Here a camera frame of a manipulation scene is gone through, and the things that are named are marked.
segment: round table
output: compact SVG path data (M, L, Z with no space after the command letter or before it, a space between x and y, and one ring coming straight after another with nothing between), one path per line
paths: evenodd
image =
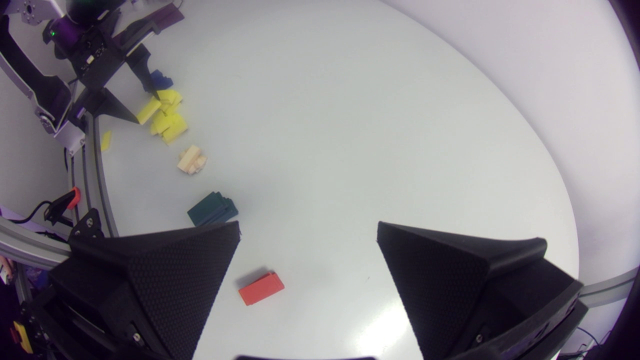
M541 236L578 274L572 207L527 121L466 58L376 1L187 1L145 44L173 78L190 129L100 119L120 236L193 226L212 191L235 202L242 240L194 359L238 354L421 359L376 243L378 221L499 239ZM150 99L124 67L108 84ZM209 158L177 167L191 144ZM285 290L245 306L268 270Z

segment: red block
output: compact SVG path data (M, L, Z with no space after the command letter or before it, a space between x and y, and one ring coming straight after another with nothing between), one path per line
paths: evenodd
M284 284L280 281L278 274L270 272L251 283L251 285L238 290L238 292L244 303L249 306L272 296L282 289L284 289Z

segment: small yellow piece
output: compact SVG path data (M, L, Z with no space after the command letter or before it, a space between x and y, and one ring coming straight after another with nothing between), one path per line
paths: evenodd
M27 354L33 354L31 343L29 342L29 336L27 336L27 330L19 322L13 322L13 327L20 334L20 346Z
M178 107L180 106L180 104L181 102L176 102L175 104L171 105L163 104L162 106L160 106L160 111L167 115L173 115L176 111L178 111Z
M180 162L178 162L178 168L186 173L190 173L191 167L196 162L196 160L200 157L201 152L202 150L199 147L192 145L190 148L187 149L187 152L185 152L182 159L180 159Z
M164 133L162 133L162 140L164 140L167 145L172 143L178 136L180 136L180 134L189 129L187 122L184 121L184 118L180 116L180 114L173 114L172 116L174 117L173 124L165 130Z
M111 147L111 130L102 135L102 141L100 143L100 151L105 152Z
M164 133L169 127L173 125L175 121L176 114L173 115L165 115L163 112L159 111L154 115L152 125L156 128L156 133L161 134Z
M147 120L149 120L149 118L158 111L160 106L162 106L161 102L155 98L151 99L151 101L149 101L149 103L138 113L138 116L136 117L138 118L138 122L144 125Z
M173 93L166 95L165 91L171 91ZM160 96L160 101L162 105L160 106L160 111L167 115L171 115L178 110L178 107L182 103L182 95L180 95L175 90L161 90L158 92L158 96Z
M180 94L178 94L177 91L172 90L172 89L168 89L168 90L158 90L158 97L160 97L160 101L163 104L173 104L176 102L176 99L179 97L180 100L178 100L178 102L182 101L182 96L180 96Z

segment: purple plastic part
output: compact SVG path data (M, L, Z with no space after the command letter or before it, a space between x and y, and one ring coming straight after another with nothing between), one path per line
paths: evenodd
M65 54L70 54L74 45L80 41L84 28L73 23L68 17L57 19L51 24L51 38Z
M147 15L143 19L152 20L155 22L158 29L162 31L169 26L174 25L176 22L184 20L184 15L173 3L171 3ZM120 37L122 37L122 34L124 34L124 31L113 37L116 44L120 43Z

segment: yellow block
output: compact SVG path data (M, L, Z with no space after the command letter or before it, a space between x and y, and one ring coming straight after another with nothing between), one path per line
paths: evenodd
M138 113L138 122L143 124L149 120L149 118L162 106L162 103L153 98L149 103Z
M102 135L102 141L100 143L100 151L105 152L111 147L111 130Z
M182 96L180 96L180 94L178 94L177 91L172 90L172 89L158 90L158 97L160 97L160 101L163 104L173 104L173 103L176 102L176 99L178 97L180 97L180 100L178 100L177 102L181 102L182 101Z
M180 95L180 93L178 93L175 90L161 90L161 91L163 91L162 95L160 94L160 92L158 92L158 96L160 96L160 101L162 102L162 105L160 106L160 110L167 115L171 115L175 113L176 110L178 109L178 106L180 106L180 103L182 102L182 95ZM167 92L167 91L171 91L173 93L169 95L165 94L164 92Z
M176 102L175 104L162 104L162 106L160 106L160 111L167 115L174 114L178 110L180 104L181 102Z
M187 122L184 121L184 118L180 116L180 114L173 114L172 116L175 117L173 124L162 133L162 140L167 144L172 143L180 134L189 129Z
M165 115L163 112L159 111L154 115L152 125L156 129L156 133L161 134L164 133L171 125L175 122L175 114L173 115Z
M31 343L29 342L29 336L27 336L27 329L24 328L19 322L13 322L13 327L20 334L20 346L27 354L33 354Z

